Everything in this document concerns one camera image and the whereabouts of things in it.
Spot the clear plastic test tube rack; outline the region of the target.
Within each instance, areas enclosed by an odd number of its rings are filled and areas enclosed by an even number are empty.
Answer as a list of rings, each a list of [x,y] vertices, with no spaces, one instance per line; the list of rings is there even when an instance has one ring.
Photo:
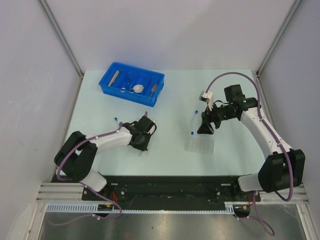
[[[184,141],[184,150],[187,152],[213,155],[215,141],[211,135],[194,135],[194,143],[190,143],[190,135]]]

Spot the white porcelain evaporating dish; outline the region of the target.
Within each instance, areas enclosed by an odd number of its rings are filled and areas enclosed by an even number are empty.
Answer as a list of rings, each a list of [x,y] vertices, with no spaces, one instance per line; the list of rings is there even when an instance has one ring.
[[[136,84],[132,89],[134,93],[141,94],[144,90],[144,86],[142,84]]]

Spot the bristle test tube brush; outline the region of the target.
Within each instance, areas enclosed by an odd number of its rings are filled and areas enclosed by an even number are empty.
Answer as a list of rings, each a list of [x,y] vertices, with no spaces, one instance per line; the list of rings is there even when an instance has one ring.
[[[153,97],[153,95],[156,92],[157,88],[158,88],[158,85],[154,84],[152,89],[151,89],[151,95],[149,96],[148,100],[150,100]]]

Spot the metal crucible tongs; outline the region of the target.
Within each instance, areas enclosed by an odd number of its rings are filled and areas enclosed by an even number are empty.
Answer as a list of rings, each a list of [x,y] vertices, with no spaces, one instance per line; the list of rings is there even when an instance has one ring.
[[[128,93],[134,93],[134,89],[132,87],[132,82],[133,80],[136,78],[135,75],[132,75],[132,74],[128,74],[126,77],[125,77],[125,84],[124,86],[120,89],[120,92],[121,93],[125,93],[125,92],[128,92]]]

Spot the wooden test tube clamp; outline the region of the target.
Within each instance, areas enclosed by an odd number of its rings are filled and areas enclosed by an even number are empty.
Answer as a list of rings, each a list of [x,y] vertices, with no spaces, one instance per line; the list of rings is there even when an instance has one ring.
[[[111,87],[112,84],[115,82],[115,80],[116,80],[116,78],[118,77],[119,73],[120,73],[119,70],[117,70],[117,71],[114,73],[114,75],[112,76],[112,78],[111,78],[111,80],[110,80],[110,82],[109,82],[109,84],[108,84],[109,87]]]

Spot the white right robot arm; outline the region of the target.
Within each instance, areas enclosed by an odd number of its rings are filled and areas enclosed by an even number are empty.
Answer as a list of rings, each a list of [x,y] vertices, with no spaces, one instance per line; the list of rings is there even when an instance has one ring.
[[[294,150],[271,126],[255,97],[247,98],[241,86],[224,89],[226,105],[217,106],[211,91],[202,91],[199,99],[207,107],[201,113],[198,134],[212,135],[222,121],[238,119],[250,131],[258,143],[265,161],[257,173],[238,178],[230,188],[231,196],[242,201],[251,191],[277,192],[302,184],[306,156],[302,150]]]

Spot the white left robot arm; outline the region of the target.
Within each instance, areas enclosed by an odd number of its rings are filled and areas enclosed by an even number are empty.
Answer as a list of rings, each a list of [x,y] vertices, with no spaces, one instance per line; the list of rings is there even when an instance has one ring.
[[[54,158],[57,179],[83,184],[93,190],[98,199],[105,200],[110,196],[111,188],[107,185],[106,178],[93,169],[96,156],[122,146],[147,151],[151,136],[156,130],[156,121],[145,114],[138,121],[120,123],[111,132],[85,135],[75,131]]]

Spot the blue plastic bin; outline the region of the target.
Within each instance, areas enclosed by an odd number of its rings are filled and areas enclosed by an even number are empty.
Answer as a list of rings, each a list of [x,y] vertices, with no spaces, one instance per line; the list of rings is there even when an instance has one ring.
[[[119,70],[119,75],[115,79],[112,86],[108,86],[110,80],[117,70]],[[128,74],[135,75],[135,79],[133,80],[131,87],[134,87],[135,85],[144,86],[142,93],[121,93],[121,88],[125,85],[125,78]],[[165,75],[163,73],[127,65],[124,63],[113,62],[100,79],[99,86],[104,94],[149,107],[154,107],[157,102],[157,98],[165,85],[164,79]],[[157,89],[153,97],[148,100],[151,95],[151,89],[155,84],[157,84]]]

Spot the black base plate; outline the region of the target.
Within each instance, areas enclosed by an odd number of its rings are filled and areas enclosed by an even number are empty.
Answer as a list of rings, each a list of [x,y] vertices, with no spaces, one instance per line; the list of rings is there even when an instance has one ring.
[[[102,203],[105,198],[122,206],[167,207],[182,209],[200,204],[204,206],[256,199],[254,190],[244,192],[238,185],[238,176],[107,176],[107,185],[97,194],[82,187],[81,200]]]

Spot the aluminium frame rail right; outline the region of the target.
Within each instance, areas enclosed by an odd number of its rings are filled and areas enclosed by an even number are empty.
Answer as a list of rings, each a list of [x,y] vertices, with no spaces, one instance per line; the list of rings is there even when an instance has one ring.
[[[307,205],[297,206],[306,238],[320,237],[320,3],[293,2],[257,70],[267,118],[306,156]]]

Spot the aluminium frame rail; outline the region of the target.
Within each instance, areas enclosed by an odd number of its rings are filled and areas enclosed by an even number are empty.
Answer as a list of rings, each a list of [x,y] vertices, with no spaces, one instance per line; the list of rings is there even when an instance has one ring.
[[[306,238],[320,237],[320,3],[293,2],[257,70],[267,118],[306,156],[307,205],[297,206]]]
[[[68,59],[71,62],[71,65],[73,66],[74,70],[76,71],[77,75],[82,80],[84,77],[84,72],[80,67],[80,64],[78,63],[76,56],[68,43],[68,40],[63,33],[63,30],[60,26],[60,24],[57,21],[57,18],[55,17],[50,5],[48,4],[47,0],[37,0],[37,3],[39,4],[41,10],[43,11],[49,25],[52,27],[52,30],[54,34],[56,35],[58,41],[60,42],[62,49],[66,53]]]

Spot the aluminium frame rail left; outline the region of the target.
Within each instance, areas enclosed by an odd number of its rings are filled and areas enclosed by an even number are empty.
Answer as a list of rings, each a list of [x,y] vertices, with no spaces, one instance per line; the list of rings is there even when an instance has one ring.
[[[52,30],[54,34],[56,35],[58,41],[60,42],[62,49],[66,53],[68,59],[71,62],[71,65],[73,66],[74,70],[76,71],[77,75],[82,80],[84,77],[84,72],[80,67],[80,64],[78,63],[76,56],[68,43],[68,40],[63,33],[63,30],[60,26],[60,24],[57,21],[57,18],[55,17],[50,5],[48,4],[47,0],[37,0],[37,3],[39,4],[41,10],[43,11],[49,25],[52,27]]]

